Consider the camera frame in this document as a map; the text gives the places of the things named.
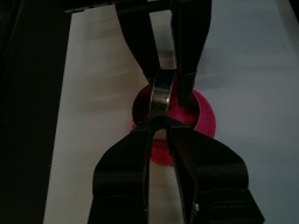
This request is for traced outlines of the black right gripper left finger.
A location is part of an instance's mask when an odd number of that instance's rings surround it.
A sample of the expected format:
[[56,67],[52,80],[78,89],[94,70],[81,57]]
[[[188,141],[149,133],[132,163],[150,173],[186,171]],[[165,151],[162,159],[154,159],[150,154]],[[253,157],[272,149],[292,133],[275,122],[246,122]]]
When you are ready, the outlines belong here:
[[149,122],[141,122],[98,160],[88,224],[148,224],[153,133]]

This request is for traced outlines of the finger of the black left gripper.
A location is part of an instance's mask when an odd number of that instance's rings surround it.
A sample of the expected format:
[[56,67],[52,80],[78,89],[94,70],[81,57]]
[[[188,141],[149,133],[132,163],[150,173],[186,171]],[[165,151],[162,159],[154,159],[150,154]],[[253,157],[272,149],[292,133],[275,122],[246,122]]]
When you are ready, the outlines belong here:
[[210,0],[172,1],[172,40],[176,61],[177,96],[188,105],[201,51],[210,27]]
[[116,3],[116,15],[126,46],[146,81],[153,83],[160,61],[146,3]]

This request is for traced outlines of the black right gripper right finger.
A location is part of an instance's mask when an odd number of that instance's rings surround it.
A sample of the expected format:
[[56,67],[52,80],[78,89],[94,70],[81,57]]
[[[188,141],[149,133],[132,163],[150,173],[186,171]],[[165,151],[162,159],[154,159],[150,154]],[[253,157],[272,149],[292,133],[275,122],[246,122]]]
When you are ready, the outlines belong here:
[[174,120],[166,140],[184,224],[264,224],[248,190],[248,169],[233,150]]

